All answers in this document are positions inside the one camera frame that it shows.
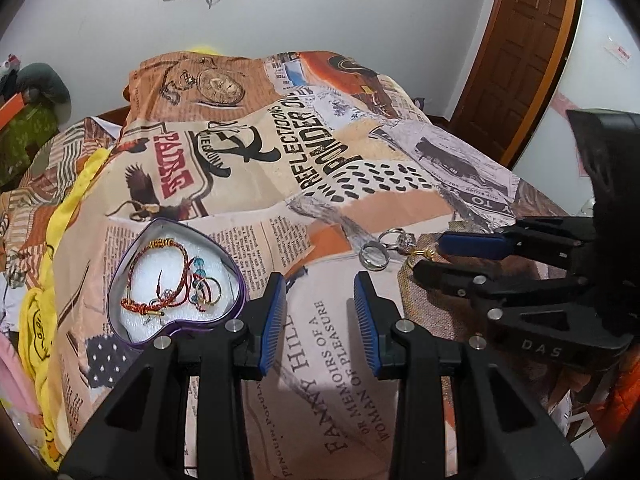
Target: bed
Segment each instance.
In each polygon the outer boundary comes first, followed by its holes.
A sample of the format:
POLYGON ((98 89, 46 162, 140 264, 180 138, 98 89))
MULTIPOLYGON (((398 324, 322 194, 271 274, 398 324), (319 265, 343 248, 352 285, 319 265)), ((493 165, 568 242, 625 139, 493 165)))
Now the bed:
MULTIPOLYGON (((255 477, 386 478, 397 387, 373 378, 357 344, 351 298, 363 243, 404 228, 420 248, 432 248, 444 230, 489 232, 521 216, 564 212, 432 125, 391 78, 339 54, 164 54, 130 74, 126 96, 130 107, 106 116, 122 120, 122 129, 95 118, 75 124, 43 147, 18 189, 2 195, 4 275, 28 289, 22 308, 5 308, 13 321, 2 326, 30 389, 28 402, 9 410, 27 421, 23 437, 57 468, 135 360, 139 351, 113 333, 104 298, 130 242, 149 221, 167 218, 222 245, 251 298, 271 271, 296 277, 274 369, 243 386, 255 477), (79 187, 52 238, 54 212, 79 187), (338 345, 337 375, 322 357, 318 329, 338 345)), ((466 301, 428 294, 404 260, 392 254, 385 270, 372 273, 378 293, 437 336, 475 334, 466 301)), ((541 279, 561 272, 520 258, 497 268, 474 264, 541 279)), ((549 411, 589 379, 506 359, 549 411)), ((191 389, 185 467, 194 473, 197 380, 191 389)), ((453 473, 446 388, 444 400, 453 473)))

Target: white wall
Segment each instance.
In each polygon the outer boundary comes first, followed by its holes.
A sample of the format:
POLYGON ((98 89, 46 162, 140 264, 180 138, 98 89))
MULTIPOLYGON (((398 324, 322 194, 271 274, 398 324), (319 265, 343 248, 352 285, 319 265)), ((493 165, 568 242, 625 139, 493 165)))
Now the white wall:
POLYGON ((261 57, 333 50, 390 75, 442 115, 483 0, 26 0, 0 56, 48 62, 71 120, 123 106, 127 74, 151 56, 208 44, 261 57))
MULTIPOLYGON (((609 0, 584 0, 558 91, 579 108, 640 112, 640 48, 609 0), (628 66, 605 50, 609 38, 631 54, 628 66)), ((513 171, 569 214, 593 196, 589 178, 578 174, 569 123, 551 108, 513 171)))
POLYGON ((476 25, 476 31, 471 38, 471 43, 466 54, 465 62, 462 65, 462 70, 460 71, 460 75, 458 76, 458 81, 456 82, 456 86, 454 87, 451 98, 449 99, 449 104, 447 105, 447 108, 444 112, 444 118, 446 118, 447 120, 450 120, 453 116, 453 112, 456 111, 456 106, 458 106, 458 101, 460 100, 462 91, 465 89, 466 80, 468 79, 471 68, 474 65, 474 61, 476 60, 476 55, 478 54, 480 43, 482 43, 482 37, 484 36, 484 31, 486 30, 487 23, 489 22, 489 16, 491 15, 493 6, 494 0, 484 0, 482 2, 480 16, 478 17, 478 24, 476 25))

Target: blanket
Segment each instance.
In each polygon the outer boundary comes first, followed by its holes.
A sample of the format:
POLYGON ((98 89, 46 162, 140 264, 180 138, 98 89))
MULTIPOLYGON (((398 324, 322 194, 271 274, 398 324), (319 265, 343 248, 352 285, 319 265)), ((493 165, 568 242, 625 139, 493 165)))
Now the blanket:
MULTIPOLYGON (((129 95, 120 139, 53 257, 47 384, 56 450, 68 449, 138 355, 113 333, 106 292, 130 242, 150 220, 168 218, 223 246, 251 298, 262 294, 270 272, 291 278, 273 370, 243 385, 255 477, 386 478, 397 385, 375 380, 360 344, 352 293, 359 249, 389 228, 425 235, 422 246, 433 246, 432 234, 446 229, 488 232, 519 216, 562 210, 433 126, 391 78, 339 54, 165 54, 131 73, 129 95)), ((77 135, 86 139, 92 128, 85 121, 77 135)), ((31 214, 43 207, 32 206, 31 214)), ((5 244, 25 242, 15 234, 5 244)), ((34 263, 18 264, 31 283, 34 263)), ((465 300, 424 294, 403 264, 393 254, 372 274, 378 293, 435 335, 468 338, 476 327, 465 300)), ((558 272, 519 258, 498 270, 536 278, 558 272)), ((550 402, 558 370, 512 364, 550 402)), ((192 474, 197 389, 194 379, 185 436, 192 474)), ((443 392, 453 473, 454 421, 443 392)))

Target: silver ring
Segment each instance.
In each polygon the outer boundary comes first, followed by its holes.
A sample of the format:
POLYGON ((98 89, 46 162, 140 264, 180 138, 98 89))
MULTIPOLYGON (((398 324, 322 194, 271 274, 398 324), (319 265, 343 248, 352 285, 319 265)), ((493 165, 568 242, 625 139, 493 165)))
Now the silver ring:
POLYGON ((402 228, 399 228, 399 227, 396 227, 394 229, 387 229, 386 231, 383 231, 382 233, 380 233, 380 236, 378 237, 378 241, 381 244, 383 244, 388 250, 395 251, 399 247, 398 242, 400 240, 400 237, 398 237, 398 240, 396 240, 395 244, 385 244, 382 241, 382 238, 384 238, 387 235, 393 235, 393 234, 403 235, 405 233, 406 233, 406 231, 404 229, 402 229, 402 228))
POLYGON ((375 240, 370 240, 369 242, 366 242, 360 249, 360 253, 358 254, 358 257, 360 258, 360 263, 362 264, 362 266, 367 270, 373 270, 373 271, 384 270, 386 269, 386 266, 388 266, 389 264, 389 251, 387 250, 387 248, 383 243, 377 242, 375 240), (369 260, 367 255, 364 253, 364 251, 369 248, 379 250, 385 259, 384 263, 377 264, 369 260))

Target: door panel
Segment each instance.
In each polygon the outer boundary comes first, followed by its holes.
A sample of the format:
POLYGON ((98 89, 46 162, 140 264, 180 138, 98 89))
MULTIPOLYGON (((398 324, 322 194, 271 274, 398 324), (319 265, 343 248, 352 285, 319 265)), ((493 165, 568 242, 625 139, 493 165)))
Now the door panel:
POLYGON ((499 160, 545 75, 566 0, 502 0, 476 76, 452 132, 499 160))

